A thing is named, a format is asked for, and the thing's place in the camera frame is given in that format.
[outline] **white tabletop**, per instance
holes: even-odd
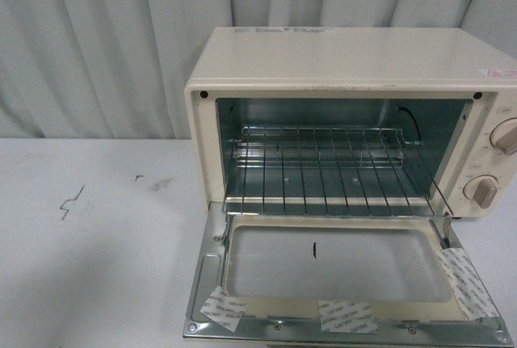
[[[514,339],[516,196],[453,224]],[[199,346],[205,220],[188,140],[0,140],[0,346]]]

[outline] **control knob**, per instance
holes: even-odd
[[[517,152],[517,118],[499,124],[490,134],[490,143],[507,156]]]
[[[463,188],[465,197],[474,200],[477,205],[487,209],[498,193],[498,180],[488,174],[473,178]]]

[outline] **wire rack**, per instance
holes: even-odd
[[[229,214],[452,214],[400,129],[244,127],[228,169]]]

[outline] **scratch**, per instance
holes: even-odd
[[[65,211],[65,214],[63,215],[63,217],[61,218],[61,220],[64,220],[66,218],[66,215],[68,215],[68,212],[70,212],[70,210],[68,208],[64,208],[65,204],[68,203],[69,201],[75,201],[79,198],[79,196],[81,195],[82,193],[82,190],[84,189],[84,185],[81,187],[81,190],[79,191],[78,195],[75,196],[73,199],[67,199],[63,202],[63,204],[59,207],[59,209],[61,209],[62,211]]]

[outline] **gray curtain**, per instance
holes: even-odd
[[[517,0],[0,0],[0,136],[188,138],[214,27],[462,27],[517,57]]]

